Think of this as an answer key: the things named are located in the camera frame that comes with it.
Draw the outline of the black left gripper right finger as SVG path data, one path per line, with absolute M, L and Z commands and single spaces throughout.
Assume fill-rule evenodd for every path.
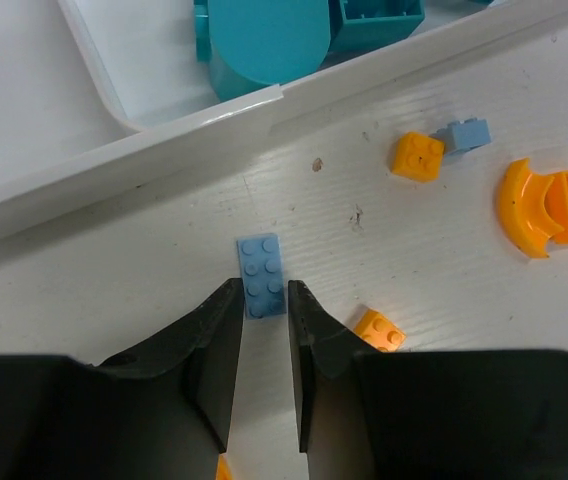
M 568 352 L 382 353 L 288 284 L 313 479 L 568 479 Z

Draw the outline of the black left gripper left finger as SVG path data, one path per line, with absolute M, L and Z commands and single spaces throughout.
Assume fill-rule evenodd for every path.
M 105 360 L 0 355 L 0 479 L 211 479 L 243 327 L 237 278 Z

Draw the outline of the light blue lego plate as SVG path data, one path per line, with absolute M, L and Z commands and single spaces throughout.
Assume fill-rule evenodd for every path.
M 279 238 L 274 233 L 236 241 L 248 319 L 283 315 L 286 312 Z

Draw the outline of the orange round lego piece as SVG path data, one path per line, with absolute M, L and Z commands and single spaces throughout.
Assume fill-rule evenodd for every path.
M 568 245 L 568 170 L 539 174 L 527 158 L 511 162 L 495 207 L 506 238 L 527 257 L 546 258 L 550 241 Z

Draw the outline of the light blue lego brick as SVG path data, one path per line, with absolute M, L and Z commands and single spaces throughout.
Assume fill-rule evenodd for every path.
M 478 118 L 451 122 L 431 137 L 444 143 L 445 156 L 465 154 L 491 143 L 488 122 Z

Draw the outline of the teal rounded duplo block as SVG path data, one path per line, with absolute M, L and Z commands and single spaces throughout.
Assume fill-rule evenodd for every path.
M 316 72 L 331 32 L 327 1 L 208 0 L 194 3 L 197 60 L 221 101 Z

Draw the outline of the teal long duplo brick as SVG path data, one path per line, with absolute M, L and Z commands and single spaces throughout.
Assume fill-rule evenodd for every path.
M 423 22 L 418 0 L 339 0 L 329 2 L 330 52 L 362 52 L 406 39 Z

